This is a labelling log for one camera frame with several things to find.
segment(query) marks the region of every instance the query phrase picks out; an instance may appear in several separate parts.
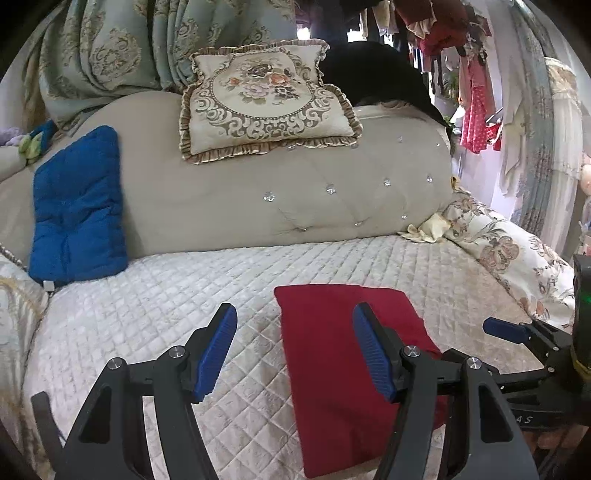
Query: decorative pillow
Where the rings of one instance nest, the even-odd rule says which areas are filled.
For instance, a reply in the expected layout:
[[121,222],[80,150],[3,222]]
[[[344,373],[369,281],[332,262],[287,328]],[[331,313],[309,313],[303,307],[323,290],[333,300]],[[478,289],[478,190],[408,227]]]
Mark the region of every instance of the decorative pillow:
[[351,145],[362,127],[334,85],[322,85],[322,40],[204,48],[191,55],[197,82],[180,117],[183,157],[202,163],[279,146]]
[[533,319],[568,329],[574,320],[574,271],[554,250],[465,193],[443,217],[445,237],[474,256]]
[[33,199],[33,279],[64,284],[126,269],[115,130],[95,128],[39,167]]

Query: curtain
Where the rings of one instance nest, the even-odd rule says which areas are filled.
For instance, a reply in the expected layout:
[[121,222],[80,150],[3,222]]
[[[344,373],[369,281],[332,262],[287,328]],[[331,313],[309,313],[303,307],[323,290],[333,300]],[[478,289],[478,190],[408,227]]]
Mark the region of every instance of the curtain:
[[554,161],[552,188],[541,240],[563,252],[573,216],[583,152],[583,120],[574,71],[546,58],[554,105]]
[[24,77],[73,133],[97,108],[143,90],[182,92],[202,47],[296,37],[293,0],[65,0],[33,42]]
[[550,40],[550,35],[546,30],[546,27],[542,25],[542,22],[535,16],[535,14],[531,11],[528,5],[523,0],[513,0],[515,8],[519,10],[519,13],[527,23],[528,27],[534,33],[538,42],[540,42],[540,47],[544,52],[546,57],[556,58],[556,52],[554,50],[554,46],[552,45],[552,41]]
[[525,161],[511,221],[540,236],[550,199],[554,149],[554,111],[544,53],[532,29],[514,5],[511,16],[524,64]]

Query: blue gripper pad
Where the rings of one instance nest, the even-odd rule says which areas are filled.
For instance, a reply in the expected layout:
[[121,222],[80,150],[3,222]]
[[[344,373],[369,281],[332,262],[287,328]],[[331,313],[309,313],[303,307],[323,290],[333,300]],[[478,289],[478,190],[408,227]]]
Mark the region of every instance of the blue gripper pad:
[[530,337],[523,325],[516,325],[494,317],[488,317],[482,324],[482,329],[493,337],[513,343],[525,343]]
[[396,387],[392,382],[392,364],[369,324],[369,320],[358,305],[353,310],[353,330],[374,387],[386,397],[386,400],[390,403],[393,402],[396,396]]
[[230,349],[236,328],[238,328],[238,315],[236,314],[236,309],[230,307],[217,326],[212,340],[203,352],[199,365],[197,366],[197,383],[194,393],[200,402],[216,386],[217,378]]

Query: green damask curtain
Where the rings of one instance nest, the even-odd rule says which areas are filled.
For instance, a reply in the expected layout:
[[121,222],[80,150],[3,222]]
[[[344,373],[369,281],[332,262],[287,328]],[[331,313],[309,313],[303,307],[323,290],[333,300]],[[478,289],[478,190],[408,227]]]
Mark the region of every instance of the green damask curtain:
[[47,112],[70,133],[121,96],[182,92],[199,48],[296,37],[293,0],[66,0],[52,16],[25,84],[38,76]]

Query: beige headboard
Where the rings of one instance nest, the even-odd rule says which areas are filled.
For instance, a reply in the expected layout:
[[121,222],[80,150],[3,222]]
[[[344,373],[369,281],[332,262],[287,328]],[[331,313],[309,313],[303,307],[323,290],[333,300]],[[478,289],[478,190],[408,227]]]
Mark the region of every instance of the beige headboard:
[[[132,258],[392,234],[450,202],[445,132],[414,108],[362,107],[357,148],[277,148],[192,165],[178,149],[180,99],[166,92],[129,95],[99,110],[74,136],[99,125],[119,134]],[[61,139],[44,158],[72,141]],[[0,210],[0,243],[25,262],[34,229],[32,179],[29,169],[0,184],[1,205],[9,205]]]

